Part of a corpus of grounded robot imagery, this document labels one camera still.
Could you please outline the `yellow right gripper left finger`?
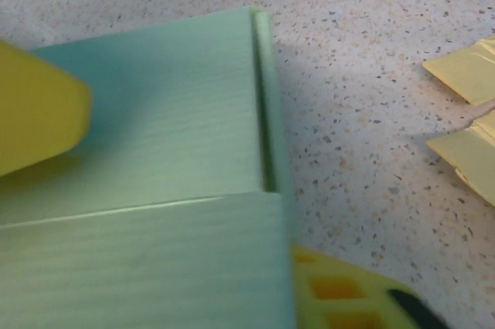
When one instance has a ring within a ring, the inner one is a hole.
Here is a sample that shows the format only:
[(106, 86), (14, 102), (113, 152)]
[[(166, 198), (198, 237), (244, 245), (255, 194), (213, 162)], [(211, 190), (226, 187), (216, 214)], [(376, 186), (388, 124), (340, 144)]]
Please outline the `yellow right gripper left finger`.
[(88, 86), (1, 41), (1, 175), (76, 146), (90, 124)]

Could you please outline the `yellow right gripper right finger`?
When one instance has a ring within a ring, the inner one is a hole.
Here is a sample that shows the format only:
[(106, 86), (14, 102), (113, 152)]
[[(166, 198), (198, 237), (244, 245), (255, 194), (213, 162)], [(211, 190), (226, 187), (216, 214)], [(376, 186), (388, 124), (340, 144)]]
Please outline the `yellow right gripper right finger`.
[(408, 286), (348, 262), (292, 246), (299, 328), (447, 329)]

